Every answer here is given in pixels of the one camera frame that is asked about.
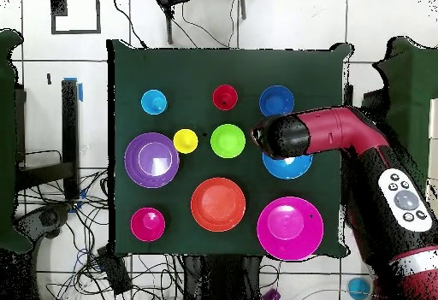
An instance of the yellow cup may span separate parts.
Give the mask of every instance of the yellow cup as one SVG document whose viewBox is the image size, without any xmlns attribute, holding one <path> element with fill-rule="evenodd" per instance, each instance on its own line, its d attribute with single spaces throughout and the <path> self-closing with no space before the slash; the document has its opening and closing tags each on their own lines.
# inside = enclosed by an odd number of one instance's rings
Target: yellow cup
<svg viewBox="0 0 438 300">
<path fill-rule="evenodd" d="M 174 135 L 174 146 L 180 153 L 192 153 L 198 146 L 198 137 L 193 130 L 180 129 Z"/>
</svg>

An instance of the pink bowl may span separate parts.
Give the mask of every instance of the pink bowl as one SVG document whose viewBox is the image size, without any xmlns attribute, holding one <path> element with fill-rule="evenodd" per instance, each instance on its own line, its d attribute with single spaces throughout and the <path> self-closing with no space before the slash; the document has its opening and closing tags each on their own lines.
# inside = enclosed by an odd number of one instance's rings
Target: pink bowl
<svg viewBox="0 0 438 300">
<path fill-rule="evenodd" d="M 155 241 L 163 235 L 166 221 L 160 211 L 153 208 L 139 209 L 131 217 L 131 231 L 141 241 Z"/>
<path fill-rule="evenodd" d="M 311 203 L 282 197 L 266 206 L 257 223 L 258 241 L 273 257 L 297 261 L 310 256 L 323 240 L 323 218 Z"/>
</svg>

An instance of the purple plate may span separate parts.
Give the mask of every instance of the purple plate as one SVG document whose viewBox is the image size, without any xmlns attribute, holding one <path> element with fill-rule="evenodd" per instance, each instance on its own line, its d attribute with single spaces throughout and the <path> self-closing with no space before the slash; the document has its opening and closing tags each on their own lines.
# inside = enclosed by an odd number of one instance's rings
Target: purple plate
<svg viewBox="0 0 438 300">
<path fill-rule="evenodd" d="M 145 188 L 167 185 L 178 172 L 180 157 L 165 135 L 147 132 L 136 137 L 125 152 L 127 175 Z"/>
</svg>

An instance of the light blue cup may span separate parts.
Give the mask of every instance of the light blue cup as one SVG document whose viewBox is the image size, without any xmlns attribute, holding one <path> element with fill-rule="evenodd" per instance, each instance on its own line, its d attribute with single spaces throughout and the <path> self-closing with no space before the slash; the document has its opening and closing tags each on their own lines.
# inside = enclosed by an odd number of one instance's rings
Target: light blue cup
<svg viewBox="0 0 438 300">
<path fill-rule="evenodd" d="M 269 173 L 280 179 L 294 179 L 302 176 L 311 166 L 313 155 L 286 159 L 272 159 L 263 154 L 263 164 Z"/>
<path fill-rule="evenodd" d="M 149 90 L 141 98 L 141 107 L 150 115 L 161 114 L 168 107 L 168 101 L 159 90 Z"/>
<path fill-rule="evenodd" d="M 348 282 L 350 297 L 354 300 L 365 300 L 370 294 L 370 283 L 363 278 L 354 278 Z"/>
</svg>

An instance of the bowl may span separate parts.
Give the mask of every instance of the bowl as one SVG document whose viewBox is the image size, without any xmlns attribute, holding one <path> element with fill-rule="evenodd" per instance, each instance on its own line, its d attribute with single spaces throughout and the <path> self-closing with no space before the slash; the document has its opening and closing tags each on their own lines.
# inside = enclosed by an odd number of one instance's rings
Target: bowl
<svg viewBox="0 0 438 300">
<path fill-rule="evenodd" d="M 221 158 L 235 158 L 245 148 L 245 134 L 233 124 L 222 124 L 211 134 L 211 149 Z"/>
<path fill-rule="evenodd" d="M 139 209 L 131 217 L 131 231 L 140 241 L 158 240 L 165 227 L 166 221 L 161 212 L 151 207 Z"/>
<path fill-rule="evenodd" d="M 168 101 L 159 90 L 149 90 L 141 98 L 141 107 L 150 115 L 161 114 L 168 107 Z"/>
<path fill-rule="evenodd" d="M 231 85 L 220 85 L 213 92 L 213 103 L 220 110 L 230 110 L 237 103 L 237 91 Z"/>
<path fill-rule="evenodd" d="M 193 130 L 180 129 L 174 135 L 174 146 L 180 153 L 192 153 L 198 146 L 198 137 Z"/>
</svg>

